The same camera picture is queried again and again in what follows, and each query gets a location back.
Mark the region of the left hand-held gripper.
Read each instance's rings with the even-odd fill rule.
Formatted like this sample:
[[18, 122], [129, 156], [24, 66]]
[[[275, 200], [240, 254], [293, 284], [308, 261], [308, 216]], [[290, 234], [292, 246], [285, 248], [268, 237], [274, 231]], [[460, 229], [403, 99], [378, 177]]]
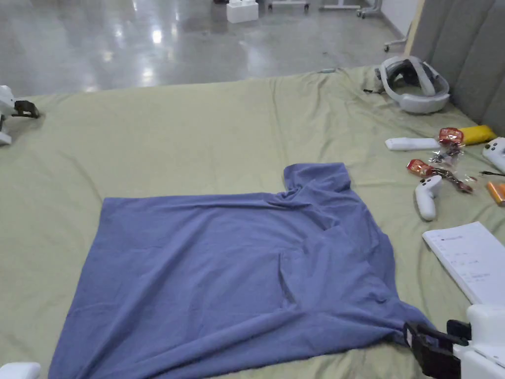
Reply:
[[36, 362], [11, 362], [0, 368], [1, 379], [38, 379], [41, 365]]

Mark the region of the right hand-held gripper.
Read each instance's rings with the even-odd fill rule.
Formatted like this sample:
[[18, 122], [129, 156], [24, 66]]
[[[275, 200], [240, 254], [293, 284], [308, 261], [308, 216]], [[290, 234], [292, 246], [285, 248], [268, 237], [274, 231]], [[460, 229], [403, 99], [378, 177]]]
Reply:
[[403, 337], [422, 373], [434, 379], [503, 379], [505, 377], [505, 307], [473, 304], [468, 322], [450, 319], [447, 334], [430, 325], [405, 322]]

